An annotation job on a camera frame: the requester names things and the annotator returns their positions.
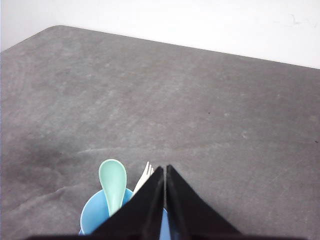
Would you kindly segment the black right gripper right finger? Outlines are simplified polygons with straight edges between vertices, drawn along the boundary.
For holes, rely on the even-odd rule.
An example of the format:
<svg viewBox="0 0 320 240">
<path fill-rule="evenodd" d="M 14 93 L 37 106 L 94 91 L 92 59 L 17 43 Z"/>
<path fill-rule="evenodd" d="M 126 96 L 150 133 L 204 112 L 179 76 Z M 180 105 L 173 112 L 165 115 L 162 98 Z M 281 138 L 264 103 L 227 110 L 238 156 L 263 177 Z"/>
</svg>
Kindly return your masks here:
<svg viewBox="0 0 320 240">
<path fill-rule="evenodd" d="M 172 237 L 242 234 L 210 207 L 171 164 L 166 167 L 166 204 Z"/>
</svg>

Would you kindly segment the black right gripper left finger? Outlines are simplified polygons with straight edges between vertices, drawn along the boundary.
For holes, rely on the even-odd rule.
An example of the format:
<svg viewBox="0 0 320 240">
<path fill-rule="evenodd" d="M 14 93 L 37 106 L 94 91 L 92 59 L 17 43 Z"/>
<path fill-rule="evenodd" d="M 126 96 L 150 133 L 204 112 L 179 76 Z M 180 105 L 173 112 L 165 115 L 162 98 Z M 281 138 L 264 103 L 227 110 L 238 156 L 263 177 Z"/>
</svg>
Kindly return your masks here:
<svg viewBox="0 0 320 240">
<path fill-rule="evenodd" d="M 164 208 L 164 169 L 159 166 L 140 190 L 93 237 L 159 237 Z"/>
</svg>

